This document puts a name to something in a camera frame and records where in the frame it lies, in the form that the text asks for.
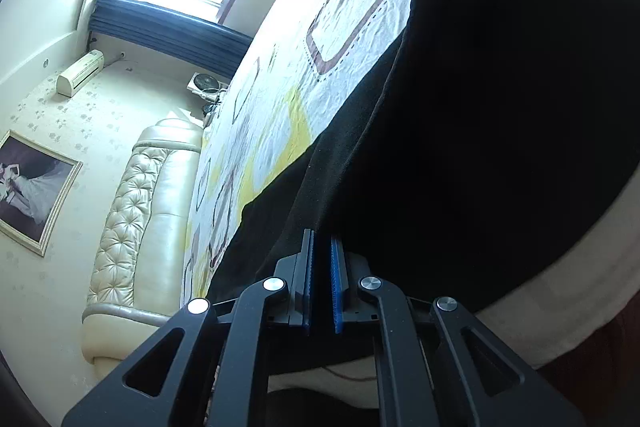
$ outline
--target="picture frame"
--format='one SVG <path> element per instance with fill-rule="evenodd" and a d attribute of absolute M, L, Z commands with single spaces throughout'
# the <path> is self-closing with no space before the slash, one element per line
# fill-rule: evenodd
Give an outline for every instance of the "picture frame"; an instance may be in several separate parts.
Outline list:
<path fill-rule="evenodd" d="M 44 257 L 82 162 L 10 130 L 0 142 L 0 231 Z"/>

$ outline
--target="gold picture frame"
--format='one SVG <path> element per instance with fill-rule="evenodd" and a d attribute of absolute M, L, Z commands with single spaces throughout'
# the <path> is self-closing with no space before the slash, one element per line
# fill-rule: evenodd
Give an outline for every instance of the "gold picture frame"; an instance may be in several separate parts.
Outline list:
<path fill-rule="evenodd" d="M 30 158 L 30 164 L 37 168 L 47 165 L 47 160 L 41 155 L 48 156 L 48 165 L 53 167 L 33 178 L 22 176 L 19 162 L 11 160 L 12 157 L 16 160 Z M 81 161 L 44 147 L 15 131 L 6 133 L 0 142 L 0 230 L 17 243 L 44 257 L 62 203 L 81 168 Z M 55 195 L 58 184 L 60 188 Z M 30 194 L 41 196 L 39 204 L 31 203 L 30 207 L 28 195 L 23 194 L 27 190 Z"/>

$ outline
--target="bed sheet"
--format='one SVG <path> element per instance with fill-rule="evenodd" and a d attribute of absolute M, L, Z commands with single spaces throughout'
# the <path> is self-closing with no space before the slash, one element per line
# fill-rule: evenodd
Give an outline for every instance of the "bed sheet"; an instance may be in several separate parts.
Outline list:
<path fill-rule="evenodd" d="M 205 296 L 251 202 L 331 122 L 411 0 L 276 0 L 205 130 L 180 305 Z"/>

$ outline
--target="air conditioner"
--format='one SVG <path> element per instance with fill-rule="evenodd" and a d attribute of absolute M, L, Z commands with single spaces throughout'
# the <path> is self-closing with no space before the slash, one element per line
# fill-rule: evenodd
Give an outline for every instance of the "air conditioner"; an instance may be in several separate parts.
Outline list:
<path fill-rule="evenodd" d="M 60 94 L 71 98 L 84 84 L 89 82 L 96 74 L 100 73 L 103 67 L 104 56 L 102 52 L 93 50 L 66 68 L 66 70 L 58 76 L 56 89 Z"/>

